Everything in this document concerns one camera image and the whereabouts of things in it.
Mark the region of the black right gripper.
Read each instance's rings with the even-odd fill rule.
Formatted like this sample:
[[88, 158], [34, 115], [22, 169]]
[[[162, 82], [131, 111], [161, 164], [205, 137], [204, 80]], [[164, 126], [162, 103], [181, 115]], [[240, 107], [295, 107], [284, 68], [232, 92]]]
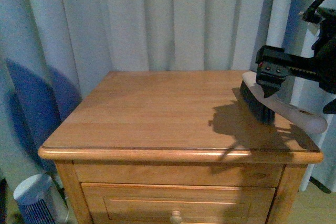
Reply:
[[318, 7], [307, 22], [317, 24], [320, 34], [312, 45], [313, 57], [288, 54], [283, 48], [262, 46], [256, 56], [256, 82], [264, 98], [277, 93], [287, 76], [315, 81], [319, 88], [335, 94], [335, 9]]

